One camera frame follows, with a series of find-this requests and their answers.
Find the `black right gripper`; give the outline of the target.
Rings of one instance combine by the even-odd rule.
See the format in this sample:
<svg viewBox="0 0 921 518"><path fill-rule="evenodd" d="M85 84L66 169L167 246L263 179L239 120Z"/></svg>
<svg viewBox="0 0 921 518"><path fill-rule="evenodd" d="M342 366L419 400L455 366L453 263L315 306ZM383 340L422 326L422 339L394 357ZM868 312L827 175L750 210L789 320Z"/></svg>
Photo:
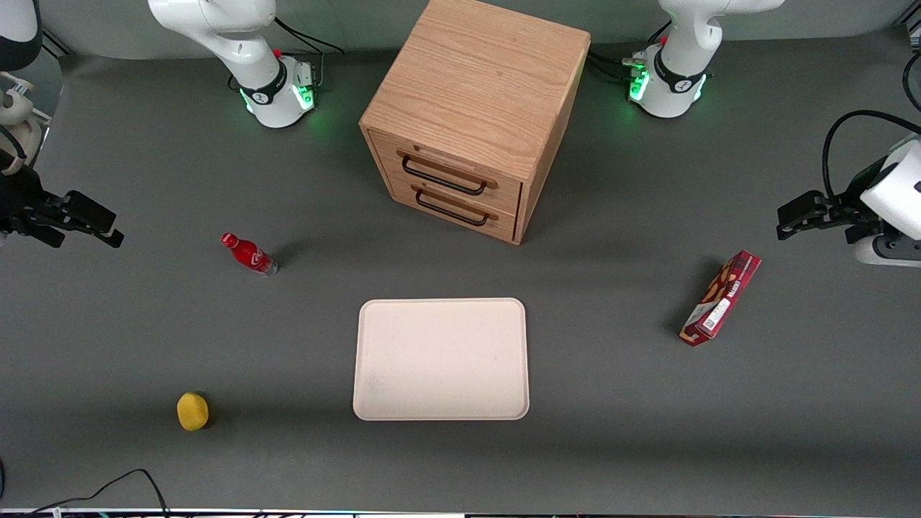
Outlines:
<svg viewBox="0 0 921 518"><path fill-rule="evenodd" d="M27 207L39 206L48 200L40 175L29 166L22 166L16 173L1 177L1 233L6 238L10 233L29 236L52 248L60 248L66 232L81 232L101 240L112 248L121 247L124 233L113 226L116 215L92 198L71 190L65 196L50 198L44 219L47 225L22 223L22 214Z"/></svg>

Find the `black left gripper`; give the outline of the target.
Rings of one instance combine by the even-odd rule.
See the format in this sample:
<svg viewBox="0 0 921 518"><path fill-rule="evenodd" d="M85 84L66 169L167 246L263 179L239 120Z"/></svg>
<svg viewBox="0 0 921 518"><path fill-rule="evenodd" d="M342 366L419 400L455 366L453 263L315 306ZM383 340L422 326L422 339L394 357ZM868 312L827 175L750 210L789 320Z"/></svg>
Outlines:
<svg viewBox="0 0 921 518"><path fill-rule="evenodd" d="M899 232L895 226L882 219L875 209L871 209L861 200L861 194L875 186L889 175L897 165L885 166L885 158L863 168L850 181L841 193L835 193L832 187L831 173L826 166L826 196L820 191L811 190L783 204L776 210L779 223L776 226L777 240L787 240L806 230L826 230L830 227L849 226L845 230L845 239L849 245L857 245L862 240L869 240L871 245L879 236L887 245L884 235L887 232Z"/></svg>

